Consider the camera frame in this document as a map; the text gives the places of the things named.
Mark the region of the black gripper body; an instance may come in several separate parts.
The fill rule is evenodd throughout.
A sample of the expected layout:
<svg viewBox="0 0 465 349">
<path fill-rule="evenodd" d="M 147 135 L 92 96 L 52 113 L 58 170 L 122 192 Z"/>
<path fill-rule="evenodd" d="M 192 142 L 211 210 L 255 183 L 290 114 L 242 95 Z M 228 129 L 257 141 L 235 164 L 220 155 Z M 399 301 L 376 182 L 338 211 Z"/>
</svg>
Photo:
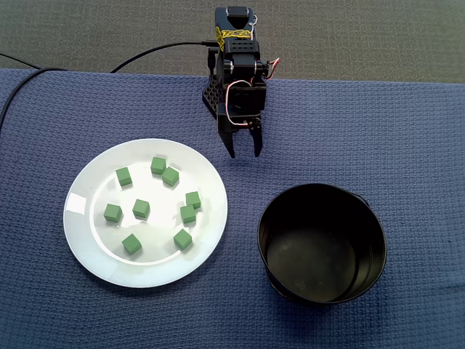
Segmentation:
<svg viewBox="0 0 465 349">
<path fill-rule="evenodd" d="M 232 132 L 258 123 L 267 93 L 262 82 L 234 81 L 222 85 L 222 99 L 217 105 L 219 132 Z"/>
</svg>

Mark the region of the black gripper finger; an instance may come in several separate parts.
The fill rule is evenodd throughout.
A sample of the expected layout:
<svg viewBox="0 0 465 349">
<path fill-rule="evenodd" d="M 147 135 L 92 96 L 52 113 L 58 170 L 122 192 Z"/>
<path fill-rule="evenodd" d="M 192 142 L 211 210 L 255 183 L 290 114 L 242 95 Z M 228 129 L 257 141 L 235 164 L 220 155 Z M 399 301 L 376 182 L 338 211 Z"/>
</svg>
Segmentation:
<svg viewBox="0 0 465 349">
<path fill-rule="evenodd" d="M 262 127 L 260 124 L 253 125 L 249 132 L 254 141 L 254 155 L 258 157 L 262 151 Z"/>
<path fill-rule="evenodd" d="M 235 158 L 235 151 L 234 151 L 234 145 L 233 145 L 233 133 L 236 131 L 234 127 L 230 126 L 218 126 L 218 134 L 224 143 L 227 152 L 230 154 L 231 158 Z"/>
</svg>

